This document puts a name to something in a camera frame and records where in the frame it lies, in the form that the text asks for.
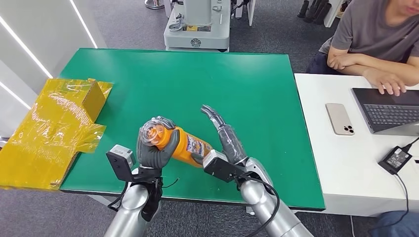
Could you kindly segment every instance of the laptop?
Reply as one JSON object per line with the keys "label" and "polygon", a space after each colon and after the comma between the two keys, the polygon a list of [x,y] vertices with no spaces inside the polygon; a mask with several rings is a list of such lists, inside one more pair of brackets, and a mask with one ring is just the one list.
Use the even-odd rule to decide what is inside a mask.
{"label": "laptop", "polygon": [[419,136],[419,90],[400,96],[378,89],[352,88],[370,132],[383,135]]}

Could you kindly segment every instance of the laptop keyboard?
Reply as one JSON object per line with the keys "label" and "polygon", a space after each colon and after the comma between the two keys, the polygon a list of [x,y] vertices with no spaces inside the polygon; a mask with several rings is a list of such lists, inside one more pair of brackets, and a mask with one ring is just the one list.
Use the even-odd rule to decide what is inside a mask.
{"label": "laptop keyboard", "polygon": [[367,105],[373,124],[405,125],[419,121],[419,106]]}

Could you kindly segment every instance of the green mat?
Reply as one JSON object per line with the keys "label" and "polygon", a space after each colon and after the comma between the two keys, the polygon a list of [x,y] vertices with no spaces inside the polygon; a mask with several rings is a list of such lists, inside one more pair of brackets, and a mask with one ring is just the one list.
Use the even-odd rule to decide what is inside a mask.
{"label": "green mat", "polygon": [[[105,156],[115,144],[135,150],[138,130],[162,115],[221,151],[202,104],[231,124],[249,156],[261,161],[281,199],[324,209],[324,200],[287,55],[79,49],[62,78],[114,83],[96,123],[106,125],[95,153],[80,154],[64,191],[119,193]],[[235,183],[172,159],[163,170],[167,198],[243,202]]]}

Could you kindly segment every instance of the jeans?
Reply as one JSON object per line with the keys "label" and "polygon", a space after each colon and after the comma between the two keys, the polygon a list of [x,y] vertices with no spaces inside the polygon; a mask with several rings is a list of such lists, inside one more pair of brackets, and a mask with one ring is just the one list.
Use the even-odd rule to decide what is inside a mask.
{"label": "jeans", "polygon": [[307,67],[305,73],[308,74],[324,74],[324,75],[343,75],[333,68],[329,68],[327,65],[327,54],[317,52],[310,64]]}
{"label": "jeans", "polygon": [[[376,227],[390,225],[400,219],[405,211],[390,211],[379,216]],[[419,237],[419,213],[409,212],[396,225],[372,229],[372,237]]]}

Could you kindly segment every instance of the gray t-shirt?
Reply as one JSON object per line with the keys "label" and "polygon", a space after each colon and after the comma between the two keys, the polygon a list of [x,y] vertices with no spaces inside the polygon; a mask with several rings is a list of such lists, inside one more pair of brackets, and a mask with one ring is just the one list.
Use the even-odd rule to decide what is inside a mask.
{"label": "gray t-shirt", "polygon": [[388,0],[353,0],[346,9],[333,37],[320,52],[327,54],[330,45],[363,53],[382,60],[399,62],[406,52],[419,57],[419,16],[412,16],[398,26],[385,21]]}

